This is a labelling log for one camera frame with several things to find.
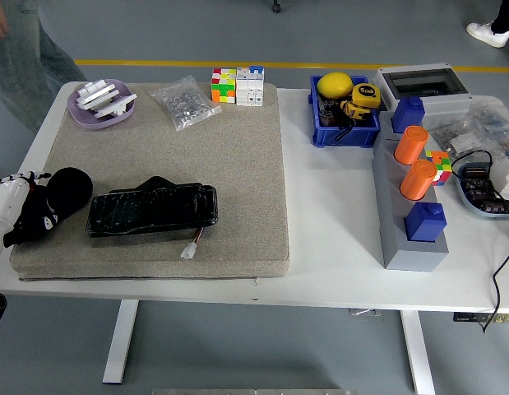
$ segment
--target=white table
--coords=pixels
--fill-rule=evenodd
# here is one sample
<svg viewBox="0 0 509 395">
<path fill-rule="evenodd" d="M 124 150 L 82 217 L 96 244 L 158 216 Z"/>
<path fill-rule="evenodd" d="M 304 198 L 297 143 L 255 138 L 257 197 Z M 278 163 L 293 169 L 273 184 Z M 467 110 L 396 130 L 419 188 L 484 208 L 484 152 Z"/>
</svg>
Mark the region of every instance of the white table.
<svg viewBox="0 0 509 395">
<path fill-rule="evenodd" d="M 61 89 L 20 171 L 44 168 L 75 86 Z M 121 354 L 118 344 L 127 350 L 138 300 L 396 309 L 405 326 L 415 389 L 434 393 L 418 311 L 493 311 L 491 276 L 509 253 L 509 221 L 485 220 L 467 211 L 455 184 L 448 182 L 437 188 L 437 199 L 448 222 L 449 255 L 431 273 L 384 269 L 372 149 L 313 146 L 307 98 L 308 90 L 278 90 L 289 218 L 290 268 L 285 276 L 23 282 L 5 253 L 0 258 L 0 292 L 123 300 L 113 343 L 113 352 L 119 353 L 116 375 L 121 377 L 126 353 Z M 509 263 L 497 281 L 499 312 L 509 314 Z"/>
</svg>

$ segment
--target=gray floor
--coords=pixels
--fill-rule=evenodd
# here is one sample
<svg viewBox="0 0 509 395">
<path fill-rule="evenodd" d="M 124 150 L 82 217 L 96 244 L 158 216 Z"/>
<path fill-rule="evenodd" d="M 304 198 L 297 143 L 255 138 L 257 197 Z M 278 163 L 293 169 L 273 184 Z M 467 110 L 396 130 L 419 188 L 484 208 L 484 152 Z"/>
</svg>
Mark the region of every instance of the gray floor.
<svg viewBox="0 0 509 395">
<path fill-rule="evenodd" d="M 41 1 L 50 35 L 75 59 L 231 63 L 450 63 L 509 67 L 465 26 L 489 21 L 498 0 L 75 0 Z M 207 67 L 93 67 L 90 80 L 173 81 Z M 329 69 L 267 68 L 278 87 L 307 88 Z M 509 72 L 459 72 L 474 95 L 509 108 Z M 0 103 L 0 177 L 32 142 Z M 412 394 L 400 316 L 355 318 L 345 309 L 141 302 L 123 385 L 101 384 L 115 300 L 8 295 L 0 325 L 0 395 L 150 394 L 154 388 L 348 388 Z M 439 395 L 509 394 L 509 324 L 453 323 L 421 313 Z"/>
</svg>

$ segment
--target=plastic bag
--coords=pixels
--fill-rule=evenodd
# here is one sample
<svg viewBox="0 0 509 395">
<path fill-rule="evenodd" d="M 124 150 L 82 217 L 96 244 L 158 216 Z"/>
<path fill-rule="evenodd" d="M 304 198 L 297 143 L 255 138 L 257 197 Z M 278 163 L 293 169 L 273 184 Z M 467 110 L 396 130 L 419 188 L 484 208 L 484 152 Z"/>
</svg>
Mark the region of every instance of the plastic bag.
<svg viewBox="0 0 509 395">
<path fill-rule="evenodd" d="M 509 111 L 496 97 L 474 96 L 466 117 L 429 133 L 451 161 L 476 150 L 486 150 L 494 160 L 509 157 Z M 487 161 L 475 152 L 468 161 Z"/>
<path fill-rule="evenodd" d="M 210 100 L 192 76 L 150 93 L 174 122 L 175 130 L 219 114 L 221 107 Z"/>
</svg>

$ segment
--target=beige mat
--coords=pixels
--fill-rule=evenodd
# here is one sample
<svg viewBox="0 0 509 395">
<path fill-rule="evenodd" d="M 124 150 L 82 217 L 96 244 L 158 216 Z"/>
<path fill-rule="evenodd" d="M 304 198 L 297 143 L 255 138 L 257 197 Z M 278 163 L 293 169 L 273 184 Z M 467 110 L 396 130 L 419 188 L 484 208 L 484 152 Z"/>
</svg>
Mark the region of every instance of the beige mat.
<svg viewBox="0 0 509 395">
<path fill-rule="evenodd" d="M 135 111 L 91 131 L 67 112 L 45 170 L 77 167 L 94 196 L 135 188 L 159 175 L 202 183 L 218 194 L 219 220 L 207 228 L 192 260 L 181 252 L 195 231 L 92 239 L 89 205 L 40 240 L 13 249 L 22 280 L 125 277 L 280 277 L 289 266 L 285 182 L 276 88 L 265 84 L 262 107 L 222 104 L 223 112 L 180 132 L 149 93 L 165 84 L 128 84 Z M 210 95 L 210 84 L 202 85 Z"/>
</svg>

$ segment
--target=wire connector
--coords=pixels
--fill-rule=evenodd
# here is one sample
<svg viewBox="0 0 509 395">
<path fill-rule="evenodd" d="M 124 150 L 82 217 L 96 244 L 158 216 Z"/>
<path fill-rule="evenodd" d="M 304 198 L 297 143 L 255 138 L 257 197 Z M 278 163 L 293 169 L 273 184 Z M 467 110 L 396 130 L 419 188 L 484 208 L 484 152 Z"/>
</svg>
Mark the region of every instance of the wire connector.
<svg viewBox="0 0 509 395">
<path fill-rule="evenodd" d="M 181 258 L 192 259 L 194 258 L 194 253 L 196 253 L 197 244 L 193 241 L 188 243 L 187 247 L 181 253 Z"/>
</svg>

